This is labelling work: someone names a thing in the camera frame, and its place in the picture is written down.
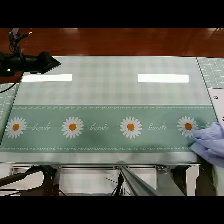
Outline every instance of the brown wooden surface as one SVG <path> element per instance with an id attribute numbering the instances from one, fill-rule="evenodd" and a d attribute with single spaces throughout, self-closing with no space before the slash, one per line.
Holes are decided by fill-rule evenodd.
<path id="1" fill-rule="evenodd" d="M 0 28 L 0 51 L 9 52 L 9 30 Z M 33 55 L 49 51 L 54 56 L 224 57 L 223 28 L 21 28 L 20 32 L 32 32 L 21 48 Z"/>

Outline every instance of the flower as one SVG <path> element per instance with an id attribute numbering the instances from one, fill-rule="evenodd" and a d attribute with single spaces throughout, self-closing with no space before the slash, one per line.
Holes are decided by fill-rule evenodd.
<path id="1" fill-rule="evenodd" d="M 5 131 L 8 138 L 17 138 L 26 130 L 26 121 L 23 118 L 15 117 L 8 122 Z"/>
<path id="2" fill-rule="evenodd" d="M 66 135 L 66 138 L 70 137 L 75 138 L 76 136 L 79 136 L 82 134 L 83 130 L 83 121 L 79 119 L 78 117 L 69 117 L 66 119 L 65 122 L 63 122 L 62 125 L 62 131 L 64 131 L 63 135 Z"/>
<path id="3" fill-rule="evenodd" d="M 126 135 L 126 138 L 135 138 L 141 134 L 140 130 L 142 130 L 140 121 L 134 117 L 123 119 L 120 127 L 120 131 L 123 131 L 123 135 Z"/>
<path id="4" fill-rule="evenodd" d="M 179 119 L 177 127 L 179 128 L 178 131 L 182 132 L 182 135 L 185 137 L 192 137 L 193 131 L 198 129 L 197 122 L 194 118 L 186 116 Z"/>

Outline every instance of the table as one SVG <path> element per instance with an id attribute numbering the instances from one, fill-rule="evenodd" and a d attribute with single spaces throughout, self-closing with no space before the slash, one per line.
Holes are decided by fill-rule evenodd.
<path id="1" fill-rule="evenodd" d="M 191 131 L 216 121 L 199 59 L 55 58 L 62 65 L 46 75 L 72 74 L 72 81 L 24 82 L 24 79 L 16 87 L 19 89 L 0 148 L 1 162 L 197 161 L 189 149 Z M 188 75 L 189 82 L 139 83 L 138 74 Z"/>

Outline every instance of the white daisy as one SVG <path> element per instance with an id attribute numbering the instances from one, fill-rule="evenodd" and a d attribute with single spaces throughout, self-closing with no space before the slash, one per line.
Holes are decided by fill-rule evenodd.
<path id="1" fill-rule="evenodd" d="M 14 117 L 6 126 L 6 135 L 8 138 L 17 138 L 26 130 L 26 121 L 23 118 Z"/>
<path id="2" fill-rule="evenodd" d="M 186 116 L 179 119 L 177 127 L 179 128 L 178 131 L 182 132 L 182 135 L 185 137 L 192 137 L 193 131 L 198 129 L 197 122 L 194 118 Z"/>
<path id="3" fill-rule="evenodd" d="M 83 130 L 83 126 L 83 121 L 78 117 L 69 117 L 65 122 L 63 122 L 63 135 L 66 135 L 66 138 L 75 138 L 76 136 L 82 134 L 81 131 Z"/>
<path id="4" fill-rule="evenodd" d="M 123 135 L 126 135 L 126 138 L 135 138 L 141 134 L 140 131 L 142 130 L 140 121 L 134 117 L 123 119 L 120 127 L 120 131 L 123 131 Z"/>

